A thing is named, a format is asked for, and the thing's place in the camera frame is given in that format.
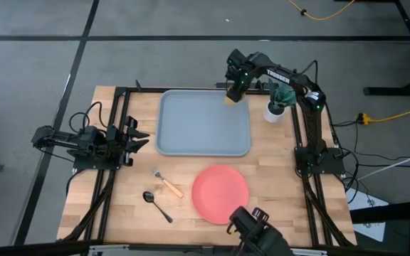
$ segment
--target yellow cable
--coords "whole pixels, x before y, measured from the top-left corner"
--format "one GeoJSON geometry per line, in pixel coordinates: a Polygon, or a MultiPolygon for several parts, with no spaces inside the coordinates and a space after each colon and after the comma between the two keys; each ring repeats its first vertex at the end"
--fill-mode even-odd
{"type": "MultiPolygon", "coordinates": [[[[288,0],[288,1],[289,1],[293,6],[295,6],[298,11],[300,11],[300,12],[302,11],[302,9],[301,9],[294,1],[292,1],[292,0],[288,0]]],[[[328,16],[328,17],[325,17],[325,18],[315,18],[315,17],[311,16],[310,14],[308,14],[308,12],[305,12],[305,16],[307,16],[308,18],[311,18],[311,19],[313,19],[313,20],[315,20],[315,21],[325,21],[325,20],[328,20],[329,18],[333,18],[333,17],[335,17],[336,15],[340,14],[342,11],[344,11],[345,9],[347,9],[347,7],[349,7],[349,6],[350,6],[351,4],[353,4],[354,2],[355,2],[355,0],[350,1],[348,4],[346,4],[346,6],[342,7],[341,10],[339,10],[339,11],[335,12],[334,14],[332,14],[332,15],[330,15],[330,16],[328,16]]]]}
{"type": "Polygon", "coordinates": [[[383,119],[371,119],[371,118],[368,117],[368,122],[384,122],[384,121],[392,120],[392,119],[395,119],[395,118],[398,118],[398,117],[403,117],[403,116],[408,115],[408,114],[410,114],[410,111],[408,111],[406,113],[403,113],[403,114],[394,115],[393,117],[383,118],[383,119]]]}

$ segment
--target yellow extension cord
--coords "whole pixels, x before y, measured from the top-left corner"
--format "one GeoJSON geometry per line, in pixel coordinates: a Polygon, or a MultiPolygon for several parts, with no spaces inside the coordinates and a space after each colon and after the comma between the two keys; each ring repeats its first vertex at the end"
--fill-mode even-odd
{"type": "MultiPolygon", "coordinates": [[[[292,1],[292,0],[288,0],[288,1],[289,1],[293,6],[295,6],[296,9],[297,9],[298,11],[300,11],[300,13],[303,12],[303,9],[301,9],[294,1],[292,1]]],[[[308,12],[306,12],[306,11],[305,11],[304,15],[307,16],[308,18],[311,18],[311,19],[315,20],[315,21],[326,21],[326,20],[328,20],[329,18],[333,18],[333,17],[335,17],[336,15],[340,14],[342,11],[344,11],[345,9],[347,9],[347,7],[349,7],[349,6],[350,6],[351,4],[353,4],[354,2],[355,2],[355,0],[350,1],[350,2],[349,2],[348,4],[346,4],[346,6],[344,6],[341,10],[339,10],[339,11],[335,12],[334,14],[332,14],[332,15],[330,15],[330,16],[328,16],[328,17],[325,17],[325,18],[316,18],[316,17],[313,17],[313,16],[311,16],[310,14],[308,14],[308,12]]]]}
{"type": "Polygon", "coordinates": [[[398,117],[403,117],[403,116],[408,115],[408,114],[410,114],[410,111],[408,111],[406,113],[403,113],[403,114],[394,115],[393,117],[387,117],[387,118],[383,118],[383,119],[371,119],[370,117],[368,117],[367,114],[363,113],[362,122],[363,122],[364,125],[368,125],[369,123],[372,123],[372,122],[385,122],[385,121],[396,119],[398,117]]]}

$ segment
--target small potted plant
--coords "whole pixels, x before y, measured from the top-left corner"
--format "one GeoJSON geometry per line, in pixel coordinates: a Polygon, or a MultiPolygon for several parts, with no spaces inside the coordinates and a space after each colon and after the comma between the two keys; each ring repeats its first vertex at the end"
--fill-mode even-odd
{"type": "Polygon", "coordinates": [[[289,85],[273,83],[271,80],[268,81],[268,86],[270,88],[270,101],[263,116],[265,120],[274,123],[281,119],[286,107],[295,104],[295,91],[289,85]]]}

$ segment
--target wooden handle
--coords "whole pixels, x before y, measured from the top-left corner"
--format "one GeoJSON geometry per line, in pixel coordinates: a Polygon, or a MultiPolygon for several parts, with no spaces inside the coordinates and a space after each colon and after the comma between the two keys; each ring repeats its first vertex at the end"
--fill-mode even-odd
{"type": "Polygon", "coordinates": [[[177,195],[179,198],[183,198],[183,193],[178,188],[173,186],[168,180],[163,179],[162,182],[164,182],[164,184],[168,186],[170,190],[175,193],[175,195],[177,195]]]}

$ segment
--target white pot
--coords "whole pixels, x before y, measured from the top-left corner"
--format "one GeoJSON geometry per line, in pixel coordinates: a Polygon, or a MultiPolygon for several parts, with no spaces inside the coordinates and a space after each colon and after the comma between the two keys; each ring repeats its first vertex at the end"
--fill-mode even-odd
{"type": "Polygon", "coordinates": [[[285,113],[285,109],[284,109],[284,112],[281,114],[273,114],[268,109],[268,104],[270,104],[270,102],[268,102],[267,105],[265,106],[265,110],[263,111],[263,117],[265,118],[265,120],[267,120],[270,123],[276,123],[279,120],[281,120],[281,117],[283,117],[285,113]]]}

